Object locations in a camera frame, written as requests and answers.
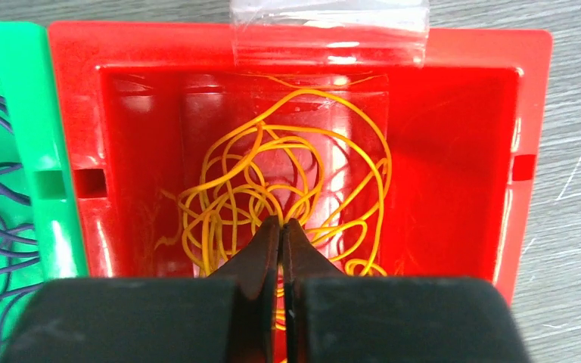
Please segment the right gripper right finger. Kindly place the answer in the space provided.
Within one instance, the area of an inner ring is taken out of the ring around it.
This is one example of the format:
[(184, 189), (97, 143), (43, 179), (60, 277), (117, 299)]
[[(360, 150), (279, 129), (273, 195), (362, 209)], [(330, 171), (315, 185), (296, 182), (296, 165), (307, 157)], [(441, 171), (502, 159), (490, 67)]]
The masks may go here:
[(505, 299), (476, 278), (353, 277), (281, 230), (290, 362), (529, 362)]

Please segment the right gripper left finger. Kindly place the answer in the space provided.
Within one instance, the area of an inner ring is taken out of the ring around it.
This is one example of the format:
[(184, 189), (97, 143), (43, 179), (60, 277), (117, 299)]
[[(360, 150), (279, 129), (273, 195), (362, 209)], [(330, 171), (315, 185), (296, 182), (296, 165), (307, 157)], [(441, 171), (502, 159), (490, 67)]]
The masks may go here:
[(4, 362), (271, 362), (281, 228), (264, 220), (206, 278), (63, 278), (20, 316)]

